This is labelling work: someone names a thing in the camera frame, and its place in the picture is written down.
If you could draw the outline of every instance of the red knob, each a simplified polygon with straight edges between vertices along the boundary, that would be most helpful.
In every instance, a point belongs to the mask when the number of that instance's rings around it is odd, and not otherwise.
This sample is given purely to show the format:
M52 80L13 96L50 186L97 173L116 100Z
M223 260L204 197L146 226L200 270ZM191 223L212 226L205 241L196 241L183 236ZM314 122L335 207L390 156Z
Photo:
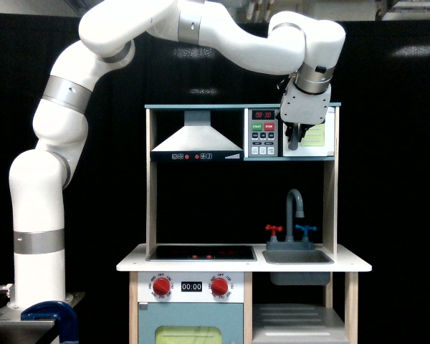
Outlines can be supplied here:
M158 278L153 283L153 291L159 296L164 296L169 292L169 290L171 290L171 283L167 280L167 278Z
M210 288L214 295L223 296L228 292L228 282L223 278L216 278Z
M282 227L282 226L276 227L276 226L271 226L270 224L266 225L266 230L267 231L271 231L271 235L273 237L275 237L275 232L276 231L281 232L283 229L284 229L284 227Z

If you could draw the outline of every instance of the wooden post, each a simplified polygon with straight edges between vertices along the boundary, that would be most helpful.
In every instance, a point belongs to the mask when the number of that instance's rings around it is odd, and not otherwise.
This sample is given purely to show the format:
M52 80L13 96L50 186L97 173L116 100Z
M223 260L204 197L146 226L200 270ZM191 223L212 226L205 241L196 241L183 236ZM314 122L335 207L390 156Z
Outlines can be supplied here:
M337 254L338 247L339 108L335 109L335 160L323 163L323 246Z
M323 304L326 308L333 308L333 273L330 273L330 282L323 287Z
M147 256L156 247L156 212L158 204L157 195L157 168L151 162L151 150L156 145L156 115L150 109L146 110L146 254Z
M345 336L350 344L358 342L358 272L345 273Z
M138 272L129 272L129 344L138 344Z
M244 272L244 344L253 341L252 273Z

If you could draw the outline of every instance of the black stovetop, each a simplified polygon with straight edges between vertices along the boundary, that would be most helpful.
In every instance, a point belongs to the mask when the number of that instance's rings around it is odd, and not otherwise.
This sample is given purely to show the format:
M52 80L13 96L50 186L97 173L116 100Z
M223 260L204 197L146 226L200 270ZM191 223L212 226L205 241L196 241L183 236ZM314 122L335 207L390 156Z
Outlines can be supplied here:
M256 258L252 247L246 245L163 245L157 246L147 260L256 260Z

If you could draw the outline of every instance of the gray sink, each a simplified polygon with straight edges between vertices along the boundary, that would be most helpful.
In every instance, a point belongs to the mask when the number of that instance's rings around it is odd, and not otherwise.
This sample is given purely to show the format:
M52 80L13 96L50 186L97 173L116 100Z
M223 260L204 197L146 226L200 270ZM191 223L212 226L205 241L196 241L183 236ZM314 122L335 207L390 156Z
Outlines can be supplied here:
M266 262L270 264L333 264L334 261L318 250L266 250Z
M334 261L318 250L270 250L263 251L270 264L332 264ZM327 285L329 272L270 272L275 285Z

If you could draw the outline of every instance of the black background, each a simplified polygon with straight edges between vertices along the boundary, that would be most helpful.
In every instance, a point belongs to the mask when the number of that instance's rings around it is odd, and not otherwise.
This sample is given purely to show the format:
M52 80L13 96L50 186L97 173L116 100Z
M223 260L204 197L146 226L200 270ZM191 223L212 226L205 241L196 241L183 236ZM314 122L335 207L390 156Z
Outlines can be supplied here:
M78 40L78 21L0 14L0 284L14 279L9 166L37 141L34 111L52 64ZM430 21L341 24L347 38L332 82L332 101L342 103L338 242L373 266L359 275L359 343L425 343L430 339L430 56L421 56L421 49L413 56L394 52L430 47ZM243 27L267 32L263 24ZM67 291L87 293L77 306L81 343L128 341L128 274L115 266L145 242L144 105L278 103L281 97L275 85L283 77L242 70L218 52L181 59L178 49L194 47L148 34L135 44L133 62L96 85L86 111L86 146L64 191ZM214 94L191 93L197 88ZM232 118L229 124L215 119L214 126L238 140L230 128L240 122ZM163 116L161 122L165 136L181 120ZM306 220L319 224L321 167L160 164L158 238L264 242L264 225L283 223L285 196L293 187L303 194ZM254 274L254 285L254 302L321 302L321 288L285 290L271 285L266 274ZM335 309L342 318L343 293L343 274L335 274Z

